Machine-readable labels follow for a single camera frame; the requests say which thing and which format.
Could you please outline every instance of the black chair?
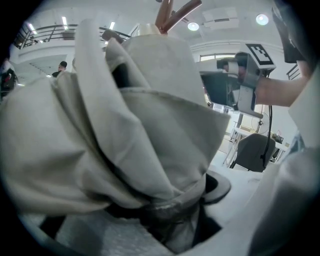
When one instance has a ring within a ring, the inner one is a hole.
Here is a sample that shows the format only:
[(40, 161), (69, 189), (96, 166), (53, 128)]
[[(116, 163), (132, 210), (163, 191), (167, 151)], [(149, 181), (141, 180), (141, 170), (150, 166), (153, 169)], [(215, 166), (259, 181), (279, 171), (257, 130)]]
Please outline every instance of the black chair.
[[(258, 133), (253, 133), (239, 141), (236, 159), (230, 168), (240, 165), (248, 171), (262, 172), (265, 167), (261, 155), (264, 154), (268, 137)], [(270, 138), (269, 147), (265, 156), (265, 166), (269, 163), (276, 148), (276, 142)]]

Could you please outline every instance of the copper pipe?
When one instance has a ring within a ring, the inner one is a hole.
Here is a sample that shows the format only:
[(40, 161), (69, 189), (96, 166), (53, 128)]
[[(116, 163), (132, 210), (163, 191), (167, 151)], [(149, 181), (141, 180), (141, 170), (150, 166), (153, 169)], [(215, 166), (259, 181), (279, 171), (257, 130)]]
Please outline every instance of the copper pipe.
[(158, 15), (155, 19), (155, 25), (161, 31), (161, 27), (168, 21), (170, 18), (172, 9), (174, 5), (174, 0), (163, 0), (158, 12)]
[(186, 17), (193, 10), (202, 5), (201, 0), (191, 0), (182, 6), (174, 15), (172, 15), (169, 20), (167, 20), (162, 27), (160, 28), (160, 32), (162, 34), (167, 33), (170, 29), (172, 29), (179, 21), (181, 21), (184, 17)]

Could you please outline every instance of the white cloth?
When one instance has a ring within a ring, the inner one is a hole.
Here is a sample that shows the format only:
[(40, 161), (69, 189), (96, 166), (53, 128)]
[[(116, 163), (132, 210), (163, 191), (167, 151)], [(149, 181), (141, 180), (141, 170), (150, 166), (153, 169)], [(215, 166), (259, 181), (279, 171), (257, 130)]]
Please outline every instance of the white cloth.
[(156, 228), (174, 227), (166, 245), (183, 252), (229, 116), (206, 106), (185, 41), (111, 39), (103, 59), (97, 27), (84, 20), (77, 28), (77, 74), (37, 80), (1, 106), (3, 178), (24, 212), (145, 206), (150, 222), (167, 223)]

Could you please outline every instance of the person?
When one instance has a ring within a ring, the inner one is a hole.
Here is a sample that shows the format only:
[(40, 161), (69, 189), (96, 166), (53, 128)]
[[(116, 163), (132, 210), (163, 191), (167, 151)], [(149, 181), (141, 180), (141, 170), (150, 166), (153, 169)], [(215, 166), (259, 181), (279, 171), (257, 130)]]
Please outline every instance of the person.
[(15, 68), (9, 62), (9, 59), (10, 53), (8, 52), (0, 68), (0, 102), (2, 101), (2, 98), (7, 96), (7, 94), (11, 92), (18, 83)]
[[(295, 17), (288, 11), (288, 5), (282, 0), (274, 0), (272, 17), (279, 32), (284, 61), (297, 63), (301, 78), (295, 80), (278, 80), (262, 76), (256, 86), (256, 104), (290, 107), (307, 85), (317, 65), (317, 55), (308, 47), (301, 36), (304, 30)], [(239, 67), (240, 79), (246, 74), (243, 66)]]
[(59, 66), (58, 66), (58, 71), (52, 73), (52, 76), (53, 76), (54, 78), (56, 78), (61, 71), (66, 71), (66, 68), (67, 68), (67, 62), (61, 61), (60, 64), (59, 64)]

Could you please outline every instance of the balcony railing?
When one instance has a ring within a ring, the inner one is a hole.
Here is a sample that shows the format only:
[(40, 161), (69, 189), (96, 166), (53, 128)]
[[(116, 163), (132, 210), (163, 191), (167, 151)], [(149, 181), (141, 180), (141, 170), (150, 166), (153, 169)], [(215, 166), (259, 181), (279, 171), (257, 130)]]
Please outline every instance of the balcony railing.
[(286, 73), (289, 80), (293, 80), (300, 75), (300, 70), (298, 64), (295, 64), (293, 68), (291, 68), (288, 73)]
[[(36, 34), (31, 31), (25, 24), (20, 29), (18, 35), (16, 36), (13, 44), (19, 48), (25, 48), (36, 44), (45, 44), (52, 40), (75, 40), (75, 32), (77, 29), (76, 24), (68, 24), (68, 29), (65, 29), (64, 25), (52, 25), (37, 28)], [(105, 42), (102, 38), (102, 34), (107, 30), (105, 27), (99, 27), (99, 39)], [(115, 31), (121, 38), (127, 40), (130, 35)]]

